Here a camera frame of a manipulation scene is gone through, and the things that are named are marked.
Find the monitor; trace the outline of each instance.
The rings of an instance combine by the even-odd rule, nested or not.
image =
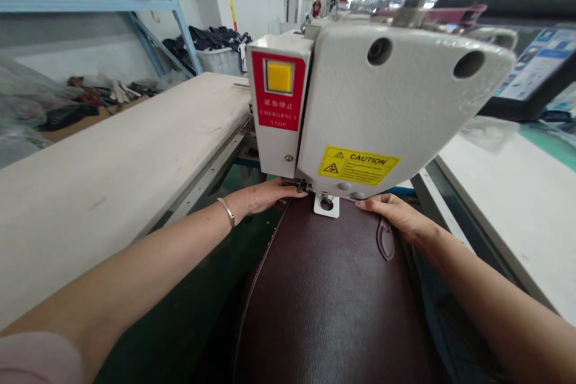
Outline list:
[[[543,108],[576,80],[576,16],[569,7],[573,1],[439,0],[434,5],[486,4],[478,26],[509,28],[518,34],[516,66],[479,115],[537,120]]]

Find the silver bracelet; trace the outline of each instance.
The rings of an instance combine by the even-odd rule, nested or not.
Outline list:
[[[232,214],[232,212],[230,211],[230,208],[228,207],[228,204],[226,204],[226,201],[224,201],[224,198],[217,198],[217,200],[224,206],[224,208],[226,209],[226,211],[228,212],[228,217],[230,218],[230,225],[232,225],[232,228],[235,227],[234,224],[234,215]]]

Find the pink sleeve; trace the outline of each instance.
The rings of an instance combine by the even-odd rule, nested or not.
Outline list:
[[[0,338],[0,384],[82,384],[82,359],[63,336],[23,333]]]

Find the factory floor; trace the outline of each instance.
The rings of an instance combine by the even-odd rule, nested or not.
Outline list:
[[[222,188],[243,186],[234,165]],[[236,227],[122,336],[95,382],[187,384],[228,295],[260,259],[280,214],[271,208]]]

